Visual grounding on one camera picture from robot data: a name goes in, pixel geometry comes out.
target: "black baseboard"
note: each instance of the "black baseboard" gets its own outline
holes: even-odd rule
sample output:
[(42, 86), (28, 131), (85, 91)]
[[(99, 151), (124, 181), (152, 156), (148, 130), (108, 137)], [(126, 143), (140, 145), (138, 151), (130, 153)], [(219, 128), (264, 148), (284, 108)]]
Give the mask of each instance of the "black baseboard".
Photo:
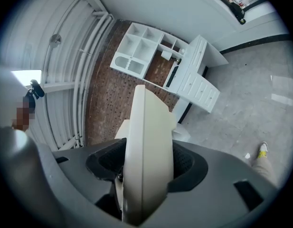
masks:
[(252, 40), (252, 41), (240, 44), (238, 46), (231, 47), (229, 49), (225, 49), (223, 51), (220, 51), (220, 53), (225, 54), (225, 53), (236, 51), (236, 50), (243, 49), (243, 48), (248, 48), (248, 47), (252, 47), (252, 46), (256, 46), (256, 45), (260, 45), (260, 44), (282, 41), (282, 40), (292, 40), (292, 39), (289, 34), (269, 36), (269, 37), (265, 37), (265, 38), (261, 38), (261, 39), (257, 39), (257, 40)]
[[(204, 71), (203, 71), (203, 74), (202, 74), (202, 77), (205, 78), (206, 74), (208, 72), (208, 67), (206, 66)], [(179, 124), (182, 123), (183, 119), (186, 117), (186, 114), (189, 112), (190, 108), (192, 107), (192, 103), (190, 102), (187, 106), (187, 108), (185, 109), (184, 113), (182, 114), (180, 120), (178, 121)]]

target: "person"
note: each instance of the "person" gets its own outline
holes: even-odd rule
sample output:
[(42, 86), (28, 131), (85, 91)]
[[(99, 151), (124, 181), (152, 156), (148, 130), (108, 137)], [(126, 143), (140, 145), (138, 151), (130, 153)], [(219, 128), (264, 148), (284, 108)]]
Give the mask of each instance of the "person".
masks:
[(276, 185), (276, 176), (273, 171), (272, 165), (268, 160), (268, 153), (268, 144), (265, 141), (261, 142), (258, 156), (252, 163), (252, 169), (255, 170), (258, 174), (265, 177), (267, 180), (269, 180), (273, 185)]

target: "white desk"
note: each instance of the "white desk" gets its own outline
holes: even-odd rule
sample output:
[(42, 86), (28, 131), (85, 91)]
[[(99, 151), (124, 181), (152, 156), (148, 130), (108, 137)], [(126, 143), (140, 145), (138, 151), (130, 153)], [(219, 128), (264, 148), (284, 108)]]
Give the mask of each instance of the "white desk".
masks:
[[(156, 52), (165, 51), (180, 59), (174, 62), (163, 87), (144, 79)], [(209, 113), (212, 111), (220, 91), (203, 78), (200, 68), (227, 64), (228, 61), (202, 36), (197, 36), (191, 43), (186, 42), (161, 30), (132, 23), (123, 37), (110, 67), (150, 84), (156, 85), (180, 97), (175, 106), (175, 115), (180, 118), (189, 102)], [(172, 82), (167, 86), (175, 67)]]

